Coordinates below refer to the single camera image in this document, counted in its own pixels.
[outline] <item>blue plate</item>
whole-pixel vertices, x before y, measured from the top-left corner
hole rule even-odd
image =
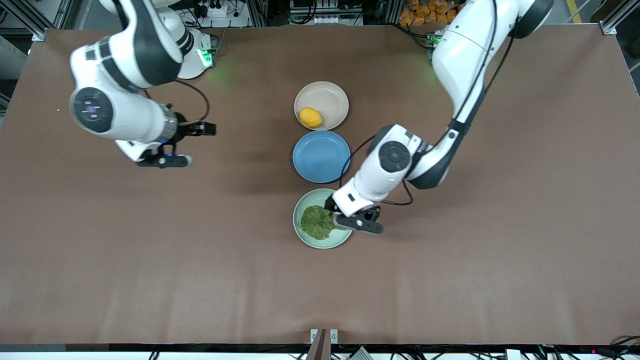
[[[332,131],[313,131],[302,136],[293,149],[293,166],[312,183],[332,183],[349,159],[349,144]]]

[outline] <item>green lettuce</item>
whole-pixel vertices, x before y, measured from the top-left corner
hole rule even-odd
[[[335,229],[333,214],[322,206],[309,206],[302,213],[300,227],[312,238],[324,240],[329,237],[331,230]]]

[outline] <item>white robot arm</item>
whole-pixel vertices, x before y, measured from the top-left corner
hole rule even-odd
[[[151,0],[160,20],[184,57],[178,78],[193,79],[214,65],[218,37],[187,28],[180,15],[169,8],[169,5],[177,2],[178,0]],[[100,0],[100,4],[112,14],[119,15],[114,0]]]
[[[185,136],[214,135],[215,125],[188,123],[180,113],[139,94],[175,80],[182,53],[150,0],[116,5],[127,19],[125,29],[71,54],[76,82],[71,114],[88,132],[116,140],[140,166],[186,167],[192,159],[176,154],[176,143]],[[172,145],[172,152],[165,154],[164,145]]]
[[[418,189],[438,186],[484,99],[484,74],[510,32],[523,38],[548,17],[553,0],[467,0],[433,52],[436,76],[453,102],[453,118],[430,145],[403,126],[383,127],[360,169],[326,202],[335,225],[381,234],[381,202],[404,179]]]

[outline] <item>yellow lemon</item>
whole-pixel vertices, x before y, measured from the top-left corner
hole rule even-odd
[[[322,126],[322,115],[320,115],[320,113],[314,108],[310,108],[308,106],[306,108],[302,108],[299,116],[300,121],[312,129]]]

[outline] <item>brown table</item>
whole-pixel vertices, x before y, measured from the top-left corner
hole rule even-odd
[[[191,168],[138,168],[68,112],[70,52],[36,43],[0,132],[2,343],[608,343],[640,332],[640,102],[613,37],[517,40],[445,183],[383,206],[385,234],[304,245],[292,209],[298,90],[333,81],[353,147],[398,122],[430,141],[451,102],[393,28],[234,29],[193,82],[214,138]],[[151,91],[187,118],[178,84]],[[363,156],[356,158],[359,164]],[[401,200],[396,190],[391,199]]]

